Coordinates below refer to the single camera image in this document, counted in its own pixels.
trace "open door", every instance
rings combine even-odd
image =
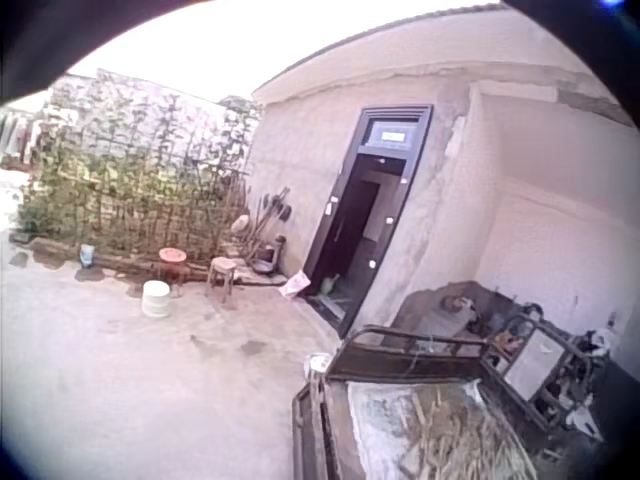
[[[341,338],[384,258],[409,194],[430,106],[365,108],[307,257],[305,298]]]

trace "metal frame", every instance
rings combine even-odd
[[[375,252],[373,254],[373,257],[371,258],[371,260],[373,260],[376,264],[375,268],[369,269],[367,271],[368,275],[364,277],[363,283],[357,286],[358,293],[356,294],[356,297],[351,303],[342,321],[335,324],[329,319],[326,319],[328,323],[337,330],[340,338],[344,338],[351,329],[356,315],[358,314],[358,311],[360,310],[360,307],[362,306],[362,303],[364,302],[367,293],[369,292],[369,288],[371,287],[373,280],[375,279],[375,276],[380,268],[380,264],[384,259],[387,249],[391,244],[391,238],[393,237],[393,233],[395,232],[396,225],[398,224],[398,220],[406,203],[407,197],[409,196],[409,191],[411,190],[411,185],[413,184],[417,166],[420,163],[420,159],[422,157],[432,113],[433,107],[431,105],[399,105],[367,107],[364,108],[362,110],[362,113],[360,114],[360,119],[358,120],[354,135],[351,139],[351,144],[349,145],[345,156],[342,171],[340,172],[340,175],[336,179],[333,189],[331,190],[328,202],[331,202],[331,197],[342,199],[351,174],[353,173],[353,168],[359,154],[377,155],[403,160],[405,164],[401,178],[406,179],[406,182],[400,182],[400,184],[398,185],[398,189],[391,204],[391,208],[389,209],[389,216],[392,217],[394,221],[391,224],[385,223],[380,235],[380,239],[377,242]],[[409,150],[401,151],[386,148],[367,147],[363,145],[363,141],[366,137],[371,123],[375,120],[384,119],[415,120],[417,122],[417,129],[414,137],[415,140]],[[338,210],[339,205],[340,200],[338,201],[338,204],[335,205],[336,208],[334,209],[334,212]],[[304,272],[310,278],[313,276],[315,269],[318,267],[320,255],[323,251],[325,242],[327,241],[329,230],[331,229],[334,220],[335,213],[332,213],[331,215],[323,215],[320,221],[320,225],[316,230],[311,249],[304,265]]]

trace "building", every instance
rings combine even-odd
[[[308,300],[342,335],[429,332],[420,312],[451,285],[536,302],[574,334],[634,328],[640,135],[527,17],[488,5],[395,22],[254,99],[252,194],[291,189],[283,269],[305,271]]]

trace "stool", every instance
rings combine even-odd
[[[159,279],[178,284],[178,295],[182,290],[182,284],[191,273],[191,269],[185,265],[187,254],[177,248],[162,248],[158,252],[160,263],[154,265]]]
[[[209,290],[212,290],[218,280],[218,275],[222,275],[224,278],[222,303],[227,301],[227,295],[231,296],[231,289],[233,288],[233,274],[236,271],[236,262],[226,257],[216,257],[211,260],[211,266],[209,267],[209,275],[207,277],[207,295]]]

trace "concrete ground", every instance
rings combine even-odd
[[[273,287],[221,306],[187,284],[145,318],[139,288],[3,233],[2,441],[34,479],[286,479],[305,355],[335,336]]]

